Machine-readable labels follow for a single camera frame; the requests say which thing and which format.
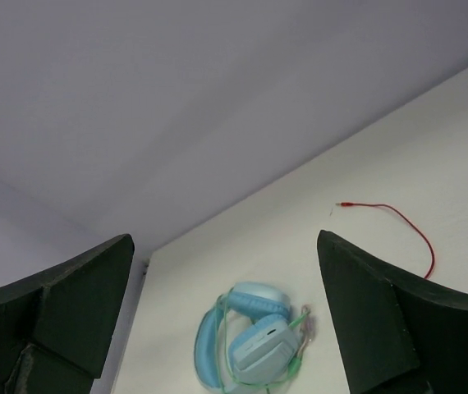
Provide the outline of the light blue headphones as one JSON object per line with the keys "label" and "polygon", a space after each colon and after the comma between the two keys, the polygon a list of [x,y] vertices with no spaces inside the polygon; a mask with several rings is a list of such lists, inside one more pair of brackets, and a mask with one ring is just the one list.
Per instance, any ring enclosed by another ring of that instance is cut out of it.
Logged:
{"label": "light blue headphones", "polygon": [[[217,362],[217,339],[230,311],[253,324],[227,344],[225,355],[233,379],[224,383]],[[216,299],[199,325],[194,344],[195,372],[212,393],[255,393],[287,371],[299,348],[300,339],[291,326],[290,297],[274,286],[238,282]]]}

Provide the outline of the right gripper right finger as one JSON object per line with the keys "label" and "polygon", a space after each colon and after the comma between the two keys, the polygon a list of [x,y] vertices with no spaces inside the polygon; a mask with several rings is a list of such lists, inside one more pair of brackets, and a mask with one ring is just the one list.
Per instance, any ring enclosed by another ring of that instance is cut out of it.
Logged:
{"label": "right gripper right finger", "polygon": [[330,231],[319,268],[352,393],[468,393],[468,294]]}

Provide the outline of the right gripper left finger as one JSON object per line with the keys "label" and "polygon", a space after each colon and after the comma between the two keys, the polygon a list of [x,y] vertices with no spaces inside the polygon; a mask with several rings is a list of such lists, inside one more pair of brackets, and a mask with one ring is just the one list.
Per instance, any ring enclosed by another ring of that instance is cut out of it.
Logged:
{"label": "right gripper left finger", "polygon": [[0,393],[88,393],[101,378],[135,251],[123,234],[0,287]]}

